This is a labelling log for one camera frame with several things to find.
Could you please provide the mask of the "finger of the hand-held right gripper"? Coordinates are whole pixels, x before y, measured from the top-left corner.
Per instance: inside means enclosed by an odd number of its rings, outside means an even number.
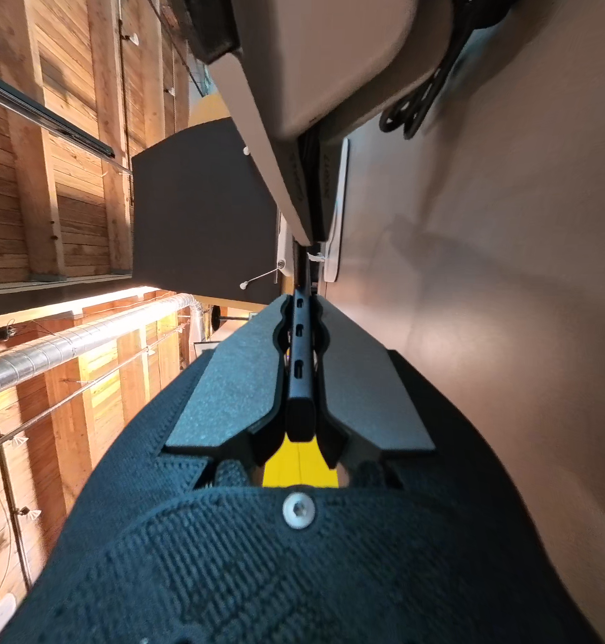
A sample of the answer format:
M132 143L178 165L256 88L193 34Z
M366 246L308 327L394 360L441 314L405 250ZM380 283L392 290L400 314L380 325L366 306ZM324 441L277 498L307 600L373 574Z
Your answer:
M209 65L216 86L250 156L301 246L314 243L307 188L296 146L270 140L235 53L226 53Z
M334 217L340 175L343 139L320 142L318 181L321 201L320 242L326 242Z

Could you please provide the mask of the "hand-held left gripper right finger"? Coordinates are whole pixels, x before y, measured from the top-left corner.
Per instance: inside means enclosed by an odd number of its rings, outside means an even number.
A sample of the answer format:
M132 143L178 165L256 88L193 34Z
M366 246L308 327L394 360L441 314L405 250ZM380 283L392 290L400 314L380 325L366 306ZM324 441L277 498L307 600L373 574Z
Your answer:
M355 470L435 451L386 347L321 296L317 444L328 467Z

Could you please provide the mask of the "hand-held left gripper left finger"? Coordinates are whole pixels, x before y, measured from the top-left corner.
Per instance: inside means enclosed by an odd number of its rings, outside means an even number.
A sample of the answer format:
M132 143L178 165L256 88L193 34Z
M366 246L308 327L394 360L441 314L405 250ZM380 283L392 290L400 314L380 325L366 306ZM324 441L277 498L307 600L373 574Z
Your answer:
M164 450L263 466L284 439L279 418L291 296L279 296L212 352Z

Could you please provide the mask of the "grey usb hub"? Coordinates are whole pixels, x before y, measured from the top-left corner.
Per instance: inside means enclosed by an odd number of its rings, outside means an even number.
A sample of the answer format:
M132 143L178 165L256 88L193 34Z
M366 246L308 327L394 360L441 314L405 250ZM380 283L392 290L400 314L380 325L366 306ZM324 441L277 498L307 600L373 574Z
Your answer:
M285 426L294 443L307 443L315 436L314 327L312 297L297 287L291 312L290 360Z

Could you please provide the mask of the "white flat object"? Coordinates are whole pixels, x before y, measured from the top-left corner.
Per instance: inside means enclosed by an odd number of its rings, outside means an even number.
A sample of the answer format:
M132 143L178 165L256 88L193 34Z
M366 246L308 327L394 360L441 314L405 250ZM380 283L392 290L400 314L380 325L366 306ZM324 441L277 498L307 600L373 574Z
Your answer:
M346 194L347 170L349 164L349 138L344 138L340 150L340 165L337 183L337 194L333 209L330 235L324 247L323 280L326 283L335 283L339 276L340 250L342 243L342 229L344 222L344 201Z

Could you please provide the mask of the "black flat panel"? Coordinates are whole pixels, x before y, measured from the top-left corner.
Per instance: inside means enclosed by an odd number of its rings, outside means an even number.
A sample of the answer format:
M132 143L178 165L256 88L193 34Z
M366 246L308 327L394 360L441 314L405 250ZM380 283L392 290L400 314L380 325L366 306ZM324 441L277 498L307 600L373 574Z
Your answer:
M137 285L269 305L281 294L279 215L231 117L186 128L132 157Z

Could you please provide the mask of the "thin metal conduit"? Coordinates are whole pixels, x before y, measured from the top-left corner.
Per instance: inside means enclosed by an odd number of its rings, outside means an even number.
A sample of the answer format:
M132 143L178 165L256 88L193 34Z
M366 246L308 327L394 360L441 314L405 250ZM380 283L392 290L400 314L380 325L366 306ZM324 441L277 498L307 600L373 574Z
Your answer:
M97 384L101 383L102 381L110 378L112 375L117 374L123 367L129 366L133 362L135 362L137 359L141 358L142 356L146 356L150 354L151 352L154 351L155 348L157 348L163 341L169 339L175 334L181 334L185 328L186 324L182 323L179 324L176 328L170 330L168 333L166 333L164 336L159 337L157 341L147 345L146 347L142 348L140 351L138 351L136 354L133 356L127 358L123 362L117 364L117 366L114 366L112 369L110 369L108 372L104 373L101 375L99 378L93 380L93 381L88 381L86 382L81 388L79 388L76 391L73 391L69 395L65 396L62 398L59 402L55 403L51 407L45 409L42 411L40 414L35 415L32 419L26 421L25 423L22 423L19 427L16 429L8 432L7 434L3 435L1 434L0 436L0 446L3 444L12 441L19 435L23 434L24 432L28 431L30 428L32 428L35 424L41 422L45 418L49 417L53 412L56 412L60 408L62 408L64 405L70 403L73 401L75 398L82 396L85 392L88 392L92 387L96 386Z

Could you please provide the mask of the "silver ventilation duct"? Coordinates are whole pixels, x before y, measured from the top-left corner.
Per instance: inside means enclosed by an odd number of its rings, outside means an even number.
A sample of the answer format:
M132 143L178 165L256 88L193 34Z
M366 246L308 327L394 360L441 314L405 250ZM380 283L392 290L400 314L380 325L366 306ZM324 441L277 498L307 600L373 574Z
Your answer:
M179 293L10 349L0 354L0 393L197 303Z

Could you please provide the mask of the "black ceiling rail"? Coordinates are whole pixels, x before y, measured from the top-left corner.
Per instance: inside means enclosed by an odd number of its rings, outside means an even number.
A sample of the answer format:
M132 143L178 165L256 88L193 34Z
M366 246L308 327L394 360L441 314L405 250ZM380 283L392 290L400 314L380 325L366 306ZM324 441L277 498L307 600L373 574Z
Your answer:
M0 106L23 117L29 122L63 139L85 152L112 165L122 174L132 176L132 171L116 161L111 146L90 135L52 112L44 105L34 101L23 92L0 79Z

